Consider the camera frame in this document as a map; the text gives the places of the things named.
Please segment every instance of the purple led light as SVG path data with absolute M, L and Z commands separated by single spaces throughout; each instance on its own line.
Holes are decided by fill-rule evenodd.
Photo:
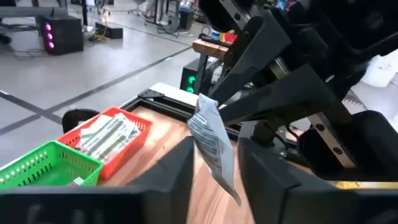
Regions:
M 47 29 L 48 31 L 50 31 L 50 30 L 51 30 L 50 24 L 46 23 L 46 24 L 45 24 L 45 29 Z

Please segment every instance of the wooden tabletop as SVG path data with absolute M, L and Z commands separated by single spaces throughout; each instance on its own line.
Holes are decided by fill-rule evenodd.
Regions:
M 227 47 L 206 42 L 201 39 L 193 41 L 192 48 L 194 49 L 195 52 L 215 57 L 218 59 L 222 59 L 224 57 L 224 54 L 228 51 Z
M 102 186 L 122 186 L 141 175 L 157 160 L 168 153 L 190 132 L 183 122 L 166 115 L 139 107 L 134 114 L 154 122 L 144 147 L 131 157 L 122 168 Z M 235 157 L 234 184 L 241 197 L 239 207 L 233 198 L 222 189 L 209 173 L 197 149 L 195 149 L 195 168 L 192 194 L 187 223 L 192 224 L 244 224 L 254 223 L 251 210 L 240 178 L 237 157 Z

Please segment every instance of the desk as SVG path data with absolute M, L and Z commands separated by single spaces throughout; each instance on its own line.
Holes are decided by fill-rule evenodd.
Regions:
M 207 60 L 209 57 L 215 57 L 222 60 L 224 54 L 228 51 L 227 47 L 223 47 L 217 44 L 209 43 L 201 39 L 192 42 L 192 48 L 195 52 L 200 54 L 198 73 L 193 87 L 193 93 L 199 94 L 200 86 L 206 75 Z
M 151 90 L 161 92 L 168 97 L 191 105 L 195 105 L 198 98 L 197 95 L 163 83 L 152 86 Z M 185 136 L 190 135 L 185 123 L 166 115 L 143 107 L 136 108 L 133 113 L 154 122 L 147 141 L 144 147 L 131 157 L 112 178 L 100 182 L 102 186 L 121 186 L 130 182 L 133 178 L 153 166 L 158 159 L 168 153 Z M 203 162 L 197 149 L 195 149 L 195 173 L 187 223 L 254 223 L 241 182 L 237 157 L 235 159 L 234 174 L 235 188 L 242 199 L 241 207 L 213 180 L 207 165 Z

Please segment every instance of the concrete floor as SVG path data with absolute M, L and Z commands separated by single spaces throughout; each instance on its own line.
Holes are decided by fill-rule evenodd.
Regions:
M 40 4 L 57 5 L 55 0 Z M 28 6 L 29 1 L 18 5 Z M 0 166 L 61 136 L 60 118 L 69 108 L 101 111 L 119 106 L 157 82 L 179 86 L 182 67 L 199 57 L 190 45 L 202 26 L 194 24 L 193 35 L 178 38 L 158 34 L 154 26 L 144 25 L 142 17 L 126 12 L 132 8 L 134 3 L 128 0 L 115 0 L 115 6 L 109 7 L 109 23 L 124 28 L 123 40 L 86 46 L 81 53 L 49 56 L 40 50 L 35 32 L 11 34 L 12 48 L 0 46 Z M 71 5 L 69 11 L 81 17 L 78 6 Z M 95 21 L 98 15 L 90 13 L 90 24 Z M 398 113 L 398 87 L 378 90 L 358 85 L 353 90 L 369 109 L 381 111 L 388 119 Z

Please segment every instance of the chair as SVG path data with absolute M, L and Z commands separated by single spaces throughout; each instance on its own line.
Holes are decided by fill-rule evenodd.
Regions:
M 139 6 L 142 5 L 144 2 L 146 2 L 146 0 L 132 0 L 132 1 L 133 1 L 134 3 L 136 3 L 136 8 L 135 8 L 135 9 L 128 10 L 127 13 L 128 13 L 128 14 L 133 14 L 134 12 L 136 12 L 136 13 L 137 13 L 137 16 L 139 16 L 140 13 L 143 14 L 144 11 L 141 10 L 141 9 L 139 8 Z

